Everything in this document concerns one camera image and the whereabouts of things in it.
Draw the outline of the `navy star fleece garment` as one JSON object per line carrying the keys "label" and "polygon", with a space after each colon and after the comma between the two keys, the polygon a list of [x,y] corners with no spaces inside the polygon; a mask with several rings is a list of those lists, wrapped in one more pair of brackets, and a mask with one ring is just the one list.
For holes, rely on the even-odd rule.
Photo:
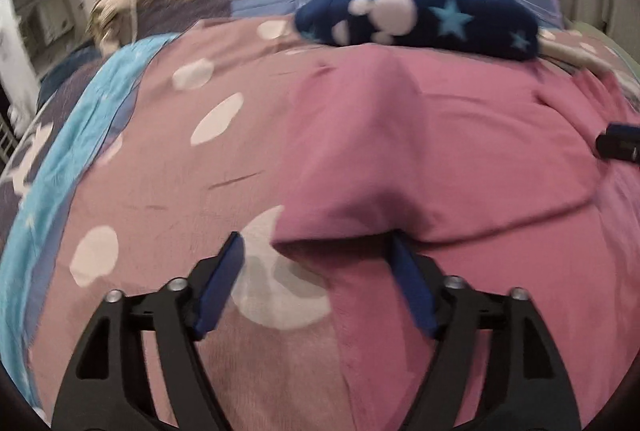
{"label": "navy star fleece garment", "polygon": [[489,56],[538,57],[536,17],[515,0],[310,0],[294,24],[309,41],[366,43]]}

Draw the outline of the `blue patterned bed sheet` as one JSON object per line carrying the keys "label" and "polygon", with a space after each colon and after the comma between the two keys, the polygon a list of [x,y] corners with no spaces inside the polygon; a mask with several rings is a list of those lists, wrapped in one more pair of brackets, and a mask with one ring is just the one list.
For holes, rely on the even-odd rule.
{"label": "blue patterned bed sheet", "polygon": [[107,137],[125,128],[146,66],[178,36],[153,35],[108,58],[55,137],[16,214],[1,255],[1,362],[31,407],[41,403],[29,370],[28,349],[73,195]]}

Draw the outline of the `pink polka dot duvet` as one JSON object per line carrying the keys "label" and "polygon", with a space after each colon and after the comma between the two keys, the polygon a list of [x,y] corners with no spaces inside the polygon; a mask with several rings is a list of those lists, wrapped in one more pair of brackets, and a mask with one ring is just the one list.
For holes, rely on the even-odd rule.
{"label": "pink polka dot duvet", "polygon": [[292,80],[303,42],[283,19],[203,22],[149,63],[124,131],[70,204],[28,356],[52,411],[66,366],[108,290],[153,291],[246,244],[217,329],[198,347],[239,430],[357,428],[323,277],[273,247]]}

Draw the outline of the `pink garment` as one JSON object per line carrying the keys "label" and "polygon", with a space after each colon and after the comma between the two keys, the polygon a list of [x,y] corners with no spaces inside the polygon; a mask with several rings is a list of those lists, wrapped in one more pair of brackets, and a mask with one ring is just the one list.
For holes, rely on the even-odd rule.
{"label": "pink garment", "polygon": [[528,290],[580,417],[639,350],[639,170],[594,152],[638,121],[615,76],[363,46],[288,53],[282,255],[326,281],[352,414],[395,430],[435,344],[383,258],[398,229],[480,290]]}

